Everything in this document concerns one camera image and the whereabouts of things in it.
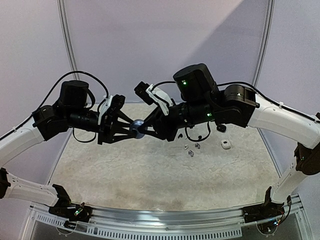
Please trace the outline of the aluminium front rail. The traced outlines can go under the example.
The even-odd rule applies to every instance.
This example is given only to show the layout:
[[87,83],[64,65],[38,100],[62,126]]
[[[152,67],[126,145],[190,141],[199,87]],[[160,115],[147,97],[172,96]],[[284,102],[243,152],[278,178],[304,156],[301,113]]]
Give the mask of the aluminium front rail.
[[246,223],[242,207],[196,211],[147,211],[95,207],[88,223],[71,228],[47,207],[30,206],[23,240],[311,240],[304,208],[292,196],[289,217],[275,228],[259,231]]

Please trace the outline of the black earbud charging case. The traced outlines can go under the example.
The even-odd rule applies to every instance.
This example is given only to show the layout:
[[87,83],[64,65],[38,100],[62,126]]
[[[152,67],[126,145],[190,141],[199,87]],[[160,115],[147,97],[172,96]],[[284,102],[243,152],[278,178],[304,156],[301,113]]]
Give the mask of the black earbud charging case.
[[227,127],[226,127],[225,125],[223,125],[223,124],[218,124],[218,125],[216,126],[216,130],[217,130],[218,132],[225,133],[226,130],[227,130]]

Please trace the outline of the right aluminium frame post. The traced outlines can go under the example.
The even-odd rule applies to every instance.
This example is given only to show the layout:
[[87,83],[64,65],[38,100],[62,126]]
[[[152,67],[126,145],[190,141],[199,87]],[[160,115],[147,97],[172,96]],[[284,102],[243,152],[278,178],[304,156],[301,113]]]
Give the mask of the right aluminium frame post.
[[[268,0],[267,5],[266,5],[266,11],[265,11],[265,19],[264,19],[264,24],[263,24],[263,29],[262,29],[262,36],[261,36],[261,41],[260,41],[260,47],[259,47],[259,54],[258,54],[258,60],[257,64],[255,67],[255,72],[254,76],[252,79],[252,85],[254,87],[258,86],[259,83],[259,78],[263,69],[263,63],[264,59],[266,56],[266,51],[267,51],[267,46],[268,46],[268,41],[269,41],[269,36],[271,32],[271,26],[272,26],[272,18],[273,18],[273,13],[274,13],[274,7],[275,7],[275,1],[274,0]],[[282,176],[281,170],[276,162],[276,158],[274,156],[273,150],[271,148],[270,143],[268,142],[265,133],[263,132],[262,129],[258,128],[257,129],[258,133],[260,134],[262,141],[267,149],[267,152],[273,162],[273,165],[275,167],[275,170],[277,172],[278,177],[280,178]]]

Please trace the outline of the blue-grey earbud charging case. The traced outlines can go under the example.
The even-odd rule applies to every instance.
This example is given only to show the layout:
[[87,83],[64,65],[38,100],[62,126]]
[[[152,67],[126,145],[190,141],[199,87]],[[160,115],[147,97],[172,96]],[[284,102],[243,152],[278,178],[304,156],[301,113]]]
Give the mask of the blue-grey earbud charging case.
[[136,139],[141,139],[144,137],[144,134],[139,131],[139,127],[142,126],[144,121],[142,119],[134,120],[129,127],[129,130],[135,134]]

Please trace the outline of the aluminium frame post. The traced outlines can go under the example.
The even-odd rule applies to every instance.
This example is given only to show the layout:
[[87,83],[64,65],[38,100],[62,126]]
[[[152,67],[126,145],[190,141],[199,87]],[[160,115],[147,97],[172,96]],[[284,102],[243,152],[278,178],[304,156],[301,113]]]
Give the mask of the aluminium frame post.
[[70,69],[72,71],[77,71],[78,68],[77,68],[76,58],[73,50],[71,34],[70,34],[69,24],[68,24],[66,2],[64,0],[57,0],[57,7],[58,7],[59,20],[60,20],[60,25],[62,30],[62,37],[64,40],[64,45],[65,45]]
[[[261,36],[261,41],[260,41],[260,47],[259,47],[259,54],[258,54],[258,60],[257,64],[255,67],[255,72],[254,76],[252,79],[252,85],[254,87],[258,86],[259,83],[259,78],[263,69],[263,63],[264,59],[266,56],[266,51],[267,51],[267,46],[268,46],[268,41],[269,41],[269,36],[271,32],[271,26],[272,26],[272,18],[273,18],[273,13],[274,13],[274,7],[275,7],[275,1],[274,0],[268,0],[267,5],[266,5],[266,11],[265,11],[265,19],[264,19],[264,24],[263,24],[263,29],[262,29],[262,36]],[[260,134],[262,141],[267,149],[267,152],[273,162],[273,165],[275,167],[275,170],[277,172],[278,177],[280,178],[282,176],[281,170],[276,162],[276,158],[274,156],[273,150],[271,148],[270,143],[268,142],[265,133],[263,132],[262,129],[258,128],[257,129],[258,133]]]

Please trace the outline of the silver earbud lower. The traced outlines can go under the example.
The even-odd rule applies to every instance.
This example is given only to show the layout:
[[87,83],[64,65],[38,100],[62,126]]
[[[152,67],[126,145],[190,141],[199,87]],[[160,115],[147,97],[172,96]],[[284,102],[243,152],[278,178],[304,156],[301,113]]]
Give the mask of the silver earbud lower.
[[194,152],[193,152],[192,150],[189,150],[189,151],[188,151],[188,155],[190,155],[191,157],[193,157],[193,156],[194,156]]

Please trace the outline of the white earbud charging case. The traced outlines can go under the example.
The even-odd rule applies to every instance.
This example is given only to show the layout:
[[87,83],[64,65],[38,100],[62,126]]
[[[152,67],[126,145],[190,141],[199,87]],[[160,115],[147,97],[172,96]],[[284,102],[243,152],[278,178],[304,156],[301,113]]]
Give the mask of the white earbud charging case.
[[220,144],[221,144],[221,147],[222,147],[224,150],[228,150],[228,149],[231,148],[231,144],[230,144],[230,142],[229,142],[227,139],[221,140]]

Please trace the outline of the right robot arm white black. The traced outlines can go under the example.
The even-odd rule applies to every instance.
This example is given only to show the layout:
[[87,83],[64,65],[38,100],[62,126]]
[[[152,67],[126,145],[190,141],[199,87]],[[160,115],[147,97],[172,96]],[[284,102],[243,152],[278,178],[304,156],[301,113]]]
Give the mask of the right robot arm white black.
[[293,163],[259,206],[262,218],[269,218],[307,177],[320,171],[320,117],[311,116],[269,99],[245,82],[231,82],[224,89],[217,84],[204,63],[187,66],[173,75],[182,103],[173,100],[158,84],[139,83],[134,91],[156,109],[138,128],[142,134],[173,141],[178,129],[202,123],[233,124],[264,129],[297,142]]

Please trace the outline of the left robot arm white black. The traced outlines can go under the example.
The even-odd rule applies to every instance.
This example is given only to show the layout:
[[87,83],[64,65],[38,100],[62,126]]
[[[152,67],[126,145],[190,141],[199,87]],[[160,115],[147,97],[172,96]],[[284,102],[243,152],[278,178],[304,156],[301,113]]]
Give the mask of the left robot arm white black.
[[54,104],[40,104],[19,126],[0,138],[1,198],[43,204],[55,208],[63,217],[70,217],[74,213],[74,205],[61,185],[41,185],[18,178],[9,173],[4,165],[25,150],[67,132],[68,129],[93,132],[100,145],[136,137],[137,132],[130,130],[132,120],[121,112],[125,103],[123,95],[107,98],[107,104],[99,112],[87,106],[88,98],[95,103],[95,96],[87,82],[64,81]]

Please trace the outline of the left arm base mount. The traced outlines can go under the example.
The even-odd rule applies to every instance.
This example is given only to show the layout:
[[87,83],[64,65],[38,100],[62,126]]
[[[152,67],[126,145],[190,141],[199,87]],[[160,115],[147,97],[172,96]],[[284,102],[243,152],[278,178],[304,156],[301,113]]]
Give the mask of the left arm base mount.
[[81,204],[72,203],[63,186],[53,184],[52,187],[56,190],[58,200],[54,206],[49,207],[50,214],[66,218],[69,222],[89,223],[93,213],[92,207],[84,202]]

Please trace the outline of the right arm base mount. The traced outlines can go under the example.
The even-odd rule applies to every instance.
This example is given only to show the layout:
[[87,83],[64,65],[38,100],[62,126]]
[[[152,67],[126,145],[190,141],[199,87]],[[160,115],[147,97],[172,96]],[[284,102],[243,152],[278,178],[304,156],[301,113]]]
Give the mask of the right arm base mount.
[[271,190],[271,186],[266,190],[263,203],[245,206],[241,209],[245,223],[268,220],[257,224],[258,230],[263,234],[266,234],[269,230],[276,230],[288,218],[291,212],[291,196],[288,195],[286,198],[286,203],[289,207],[286,214],[284,203],[272,202]]

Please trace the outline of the left aluminium frame post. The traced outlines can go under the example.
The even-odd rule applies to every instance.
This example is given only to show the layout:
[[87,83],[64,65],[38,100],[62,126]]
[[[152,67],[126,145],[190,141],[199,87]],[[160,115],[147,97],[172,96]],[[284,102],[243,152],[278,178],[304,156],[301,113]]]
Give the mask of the left aluminium frame post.
[[76,58],[73,50],[71,34],[70,34],[69,24],[68,24],[66,2],[64,0],[57,0],[57,7],[58,7],[59,20],[60,20],[60,25],[62,30],[62,37],[64,40],[64,45],[65,45],[70,69],[72,71],[77,71],[78,68],[77,68]]

